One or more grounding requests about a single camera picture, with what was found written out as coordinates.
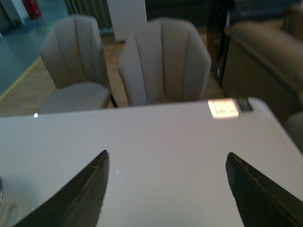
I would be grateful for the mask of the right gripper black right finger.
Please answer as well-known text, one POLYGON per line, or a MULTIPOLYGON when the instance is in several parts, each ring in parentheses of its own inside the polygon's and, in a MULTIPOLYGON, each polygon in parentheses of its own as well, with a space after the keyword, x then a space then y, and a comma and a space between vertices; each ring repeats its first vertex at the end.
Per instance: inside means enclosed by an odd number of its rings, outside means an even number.
POLYGON ((235 153, 225 169, 246 227, 301 227, 303 202, 235 153))

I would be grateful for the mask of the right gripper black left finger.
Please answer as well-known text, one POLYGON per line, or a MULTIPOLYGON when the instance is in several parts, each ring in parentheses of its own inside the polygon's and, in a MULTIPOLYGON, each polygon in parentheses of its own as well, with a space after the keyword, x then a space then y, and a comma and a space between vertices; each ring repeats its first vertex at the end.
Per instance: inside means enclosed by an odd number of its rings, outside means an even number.
POLYGON ((53 197, 21 219, 16 227, 95 227, 109 176, 109 154, 103 150, 53 197))

